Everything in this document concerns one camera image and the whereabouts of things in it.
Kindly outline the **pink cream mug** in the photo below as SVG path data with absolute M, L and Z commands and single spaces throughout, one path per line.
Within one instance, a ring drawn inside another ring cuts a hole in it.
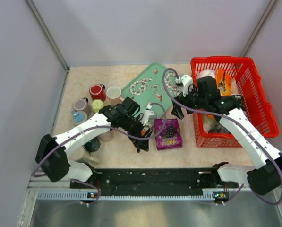
M 121 94 L 122 94 L 121 89 L 117 86 L 112 86 L 108 88 L 106 91 L 106 95 L 112 106 L 115 106 L 123 102 L 123 98 L 121 97 Z

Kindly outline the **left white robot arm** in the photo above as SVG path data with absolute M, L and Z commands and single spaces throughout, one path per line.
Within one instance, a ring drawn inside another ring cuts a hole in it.
M 148 104 L 145 110 L 135 116 L 140 106 L 129 97 L 121 104 L 104 106 L 90 119 L 71 130 L 56 136 L 43 136 L 35 161 L 51 182 L 77 179 L 85 187 L 93 187 L 97 177 L 91 168 L 85 163 L 70 160 L 70 156 L 90 140 L 116 128 L 123 129 L 138 150 L 148 151 L 152 130 L 145 133 L 142 130 L 155 117 L 151 107 Z

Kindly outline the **pink floral mug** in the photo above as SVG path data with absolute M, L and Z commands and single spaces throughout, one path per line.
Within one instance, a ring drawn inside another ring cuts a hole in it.
M 98 136 L 98 139 L 102 142 L 109 142 L 113 139 L 114 137 L 114 131 L 109 130 L 108 132 L 102 133 Z

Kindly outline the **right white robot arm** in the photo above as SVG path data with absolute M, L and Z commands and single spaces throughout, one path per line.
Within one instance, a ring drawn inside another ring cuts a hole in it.
M 210 175 L 210 182 L 221 187 L 226 182 L 249 186 L 259 195 L 265 195 L 282 187 L 282 152 L 270 144 L 245 116 L 239 101 L 232 96 L 221 96 L 215 78 L 202 77 L 193 85 L 193 79 L 183 75 L 175 80 L 182 92 L 173 99 L 172 114 L 184 118 L 181 109 L 213 115 L 217 122 L 245 149 L 251 157 L 253 167 L 221 164 Z

